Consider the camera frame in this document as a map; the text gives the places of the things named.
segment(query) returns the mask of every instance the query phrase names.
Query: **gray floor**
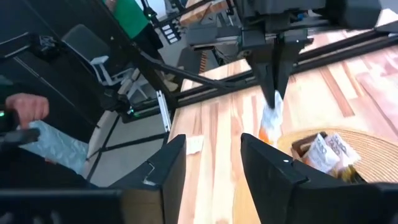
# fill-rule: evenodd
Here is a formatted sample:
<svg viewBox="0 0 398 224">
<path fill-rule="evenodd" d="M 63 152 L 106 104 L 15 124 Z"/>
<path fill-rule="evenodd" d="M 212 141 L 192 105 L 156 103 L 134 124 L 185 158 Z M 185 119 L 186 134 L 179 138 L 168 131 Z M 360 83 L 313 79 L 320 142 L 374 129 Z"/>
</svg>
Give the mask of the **gray floor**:
<svg viewBox="0 0 398 224">
<path fill-rule="evenodd" d="M 384 8 L 390 8 L 393 11 L 398 12 L 398 2 L 396 0 L 381 0 L 381 2 Z M 167 45 L 165 39 L 162 36 L 161 38 L 165 47 L 160 50 L 160 53 L 167 64 L 176 66 L 181 50 L 186 47 L 185 39 L 182 38 L 182 40 L 176 44 Z M 211 54 L 209 54 L 209 58 L 210 62 L 208 63 L 207 69 L 215 66 L 215 59 L 211 56 Z M 155 97 L 154 91 L 151 87 L 144 87 L 144 91 L 149 96 Z M 142 96 L 137 94 L 134 101 L 136 100 L 142 100 Z M 107 125 L 101 127 L 101 129 L 107 133 L 112 123 L 113 121 L 107 122 Z M 108 146 L 113 146 L 122 142 L 132 141 L 163 132 L 164 129 L 160 115 L 142 119 L 129 124 L 122 124 L 122 122 L 119 122 L 109 139 Z M 91 182 L 102 187 L 109 186 L 124 175 L 128 174 L 130 171 L 134 170 L 147 158 L 158 151 L 161 145 L 162 141 L 157 140 L 104 153 L 99 161 L 95 173 L 91 178 Z M 84 176 L 86 176 L 88 171 L 91 169 L 95 158 L 96 156 L 90 159 L 86 171 L 83 174 Z"/>
</svg>

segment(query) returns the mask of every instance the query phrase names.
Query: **wooden table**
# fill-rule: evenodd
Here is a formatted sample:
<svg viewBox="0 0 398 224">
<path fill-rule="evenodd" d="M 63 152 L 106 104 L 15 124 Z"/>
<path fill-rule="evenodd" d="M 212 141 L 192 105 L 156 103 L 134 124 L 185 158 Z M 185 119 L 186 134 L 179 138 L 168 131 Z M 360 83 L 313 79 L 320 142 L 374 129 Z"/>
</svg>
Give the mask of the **wooden table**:
<svg viewBox="0 0 398 224">
<path fill-rule="evenodd" d="M 393 20 L 398 15 L 385 10 L 379 24 Z M 309 48 L 349 35 L 355 34 L 320 34 Z M 221 79 L 246 70 L 240 60 L 202 75 Z M 197 85 L 185 80 L 182 89 Z M 346 126 L 398 141 L 396 96 L 398 47 L 304 72 L 289 80 L 282 131 Z M 204 136 L 201 152 L 187 156 L 179 223 L 259 223 L 241 165 L 240 136 L 258 134 L 263 106 L 257 86 L 177 110 L 170 138 Z"/>
<path fill-rule="evenodd" d="M 200 2 L 201 0 L 188 0 L 185 7 L 192 6 L 195 3 Z M 228 8 L 228 5 L 225 0 L 214 0 L 208 2 L 186 14 L 184 14 L 180 18 L 180 24 L 182 26 L 187 26 L 192 22 L 200 21 L 203 17 L 210 13 L 221 12 Z"/>
</svg>

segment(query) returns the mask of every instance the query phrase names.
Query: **chair armrest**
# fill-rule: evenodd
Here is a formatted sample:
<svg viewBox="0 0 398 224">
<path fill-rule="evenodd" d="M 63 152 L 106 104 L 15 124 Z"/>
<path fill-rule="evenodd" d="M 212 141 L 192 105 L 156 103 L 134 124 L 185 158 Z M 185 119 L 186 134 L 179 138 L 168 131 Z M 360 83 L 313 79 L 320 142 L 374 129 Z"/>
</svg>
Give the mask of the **chair armrest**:
<svg viewBox="0 0 398 224">
<path fill-rule="evenodd" d="M 90 65 L 104 64 L 109 59 L 108 56 L 96 57 L 90 61 Z"/>
</svg>

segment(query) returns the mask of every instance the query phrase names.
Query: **small white card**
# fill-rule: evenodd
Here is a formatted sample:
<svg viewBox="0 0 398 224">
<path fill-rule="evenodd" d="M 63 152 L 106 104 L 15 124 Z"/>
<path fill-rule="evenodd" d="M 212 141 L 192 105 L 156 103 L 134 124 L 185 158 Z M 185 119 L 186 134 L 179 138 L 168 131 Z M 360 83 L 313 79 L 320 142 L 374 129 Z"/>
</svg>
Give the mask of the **small white card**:
<svg viewBox="0 0 398 224">
<path fill-rule="evenodd" d="M 187 155 L 200 152 L 203 148 L 204 139 L 205 137 L 203 135 L 187 138 Z"/>
</svg>

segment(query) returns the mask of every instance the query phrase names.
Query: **woven basket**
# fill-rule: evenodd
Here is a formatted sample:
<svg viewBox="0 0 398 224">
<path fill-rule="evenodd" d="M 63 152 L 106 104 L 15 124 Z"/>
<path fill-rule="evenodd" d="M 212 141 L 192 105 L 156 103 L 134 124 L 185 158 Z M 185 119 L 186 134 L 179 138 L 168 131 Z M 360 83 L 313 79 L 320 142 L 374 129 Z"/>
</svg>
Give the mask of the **woven basket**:
<svg viewBox="0 0 398 224">
<path fill-rule="evenodd" d="M 355 169 L 367 182 L 398 182 L 398 145 L 361 131 L 345 128 L 319 128 L 283 135 L 278 148 L 292 155 L 292 143 L 316 133 L 338 133 L 356 152 L 361 160 Z"/>
</svg>

